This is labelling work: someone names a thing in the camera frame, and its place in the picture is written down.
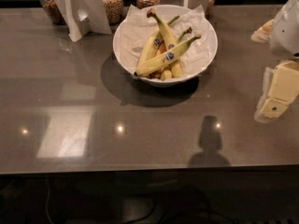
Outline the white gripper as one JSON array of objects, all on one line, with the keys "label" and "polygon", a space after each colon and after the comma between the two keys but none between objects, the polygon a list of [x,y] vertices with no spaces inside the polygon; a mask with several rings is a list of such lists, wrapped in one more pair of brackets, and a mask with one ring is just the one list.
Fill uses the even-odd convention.
[{"label": "white gripper", "polygon": [[299,95],[299,0],[288,0],[274,20],[257,29],[251,36],[257,43],[270,44],[270,50],[282,61],[263,74],[263,95],[254,114],[261,123],[277,120]]}]

